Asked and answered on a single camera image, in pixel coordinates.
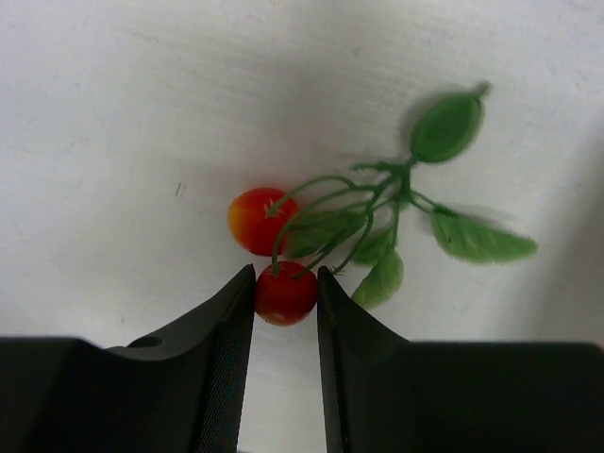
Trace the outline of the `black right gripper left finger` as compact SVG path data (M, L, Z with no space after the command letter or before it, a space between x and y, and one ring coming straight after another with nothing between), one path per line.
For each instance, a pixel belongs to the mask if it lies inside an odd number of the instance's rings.
M234 452L254 322L245 266L216 295L125 346L1 341L5 452Z

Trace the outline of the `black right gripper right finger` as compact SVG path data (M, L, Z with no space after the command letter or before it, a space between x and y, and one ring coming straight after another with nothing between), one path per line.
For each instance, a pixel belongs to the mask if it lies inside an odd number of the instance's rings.
M330 452L599 452L603 349L413 342L318 273Z

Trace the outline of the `fake cherry bunch with leaves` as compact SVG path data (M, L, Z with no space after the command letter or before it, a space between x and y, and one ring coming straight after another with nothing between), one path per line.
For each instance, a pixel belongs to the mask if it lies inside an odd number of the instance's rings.
M332 268L333 275L349 265L367 268L354 302L370 310L389 301L404 279L397 243L407 208L426 216L436 244L453 259L482 265L533 256L538 245L532 238L440 204L411 185L419 165L449 162L471 146L491 90L491 83L483 81L431 102L407 135L406 159L351 166L352 172L375 173L375 181L328 174L289 191L256 187L236 196L226 212L234 241L269 261L256 283L258 317L279 327L305 319L319 297L316 269L339 249L345 256Z

